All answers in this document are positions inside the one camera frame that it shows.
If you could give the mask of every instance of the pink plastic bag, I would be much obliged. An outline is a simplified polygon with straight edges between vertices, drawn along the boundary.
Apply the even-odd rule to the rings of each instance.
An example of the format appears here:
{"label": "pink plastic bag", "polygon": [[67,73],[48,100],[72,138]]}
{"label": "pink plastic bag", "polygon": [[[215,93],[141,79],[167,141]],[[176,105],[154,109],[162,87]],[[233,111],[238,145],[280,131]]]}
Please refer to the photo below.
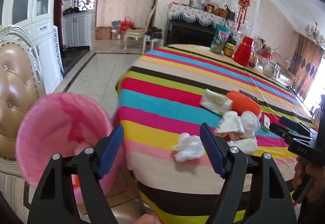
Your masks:
{"label": "pink plastic bag", "polygon": [[[55,153],[79,154],[109,136],[113,127],[108,114],[91,98],[72,93],[43,96],[27,112],[17,134],[16,159],[25,180],[34,188]],[[104,194],[112,187],[125,153],[120,148],[108,175],[100,180]],[[82,204],[80,187],[74,188]]]}

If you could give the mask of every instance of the chinese knot decoration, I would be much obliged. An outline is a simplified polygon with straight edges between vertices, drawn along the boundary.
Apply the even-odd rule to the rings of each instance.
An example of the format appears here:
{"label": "chinese knot decoration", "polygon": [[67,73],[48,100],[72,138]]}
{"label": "chinese knot decoration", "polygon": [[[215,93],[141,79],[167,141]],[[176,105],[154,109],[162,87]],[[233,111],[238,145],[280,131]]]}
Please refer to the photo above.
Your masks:
{"label": "chinese knot decoration", "polygon": [[251,5],[251,0],[238,0],[240,6],[237,18],[237,30],[245,23],[247,8]]}

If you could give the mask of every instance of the curtain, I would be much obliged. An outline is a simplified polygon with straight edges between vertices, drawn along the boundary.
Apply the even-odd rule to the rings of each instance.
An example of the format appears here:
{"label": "curtain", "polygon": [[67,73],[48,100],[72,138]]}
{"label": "curtain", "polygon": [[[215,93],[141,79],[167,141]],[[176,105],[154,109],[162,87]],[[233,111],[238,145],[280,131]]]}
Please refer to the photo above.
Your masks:
{"label": "curtain", "polygon": [[295,75],[292,88],[304,100],[321,64],[323,49],[300,35],[289,71]]}

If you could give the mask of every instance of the chandelier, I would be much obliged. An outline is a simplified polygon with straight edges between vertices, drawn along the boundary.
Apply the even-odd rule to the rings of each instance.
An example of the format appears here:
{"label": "chandelier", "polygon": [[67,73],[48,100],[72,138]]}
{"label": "chandelier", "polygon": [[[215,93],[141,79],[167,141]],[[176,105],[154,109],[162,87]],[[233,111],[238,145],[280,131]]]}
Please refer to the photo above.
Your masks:
{"label": "chandelier", "polygon": [[316,22],[316,28],[314,26],[311,26],[308,24],[305,28],[307,37],[313,41],[318,46],[322,46],[325,42],[324,36],[320,35],[320,31],[317,30],[317,22]]}

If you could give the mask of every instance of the finger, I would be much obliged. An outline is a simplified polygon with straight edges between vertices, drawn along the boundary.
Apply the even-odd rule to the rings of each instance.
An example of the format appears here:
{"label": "finger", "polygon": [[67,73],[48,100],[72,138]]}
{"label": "finger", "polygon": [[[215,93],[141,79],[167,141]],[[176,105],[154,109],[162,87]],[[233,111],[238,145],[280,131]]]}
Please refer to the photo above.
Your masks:
{"label": "finger", "polygon": [[325,179],[325,169],[312,164],[311,162],[306,166],[306,174],[314,177],[315,179]]}
{"label": "finger", "polygon": [[129,224],[155,224],[156,220],[153,216],[145,214],[142,215],[138,220],[133,221]]}
{"label": "finger", "polygon": [[301,176],[303,174],[303,166],[300,162],[297,162],[295,166],[295,172],[298,176]]}
{"label": "finger", "polygon": [[321,197],[323,190],[321,188],[317,188],[315,185],[313,185],[313,187],[310,189],[310,191],[307,195],[308,203],[314,203],[314,202],[318,201],[318,199],[320,199],[320,197]]}
{"label": "finger", "polygon": [[296,188],[297,186],[301,185],[301,183],[302,183],[302,178],[299,175],[295,174],[294,180],[292,181],[292,187]]}

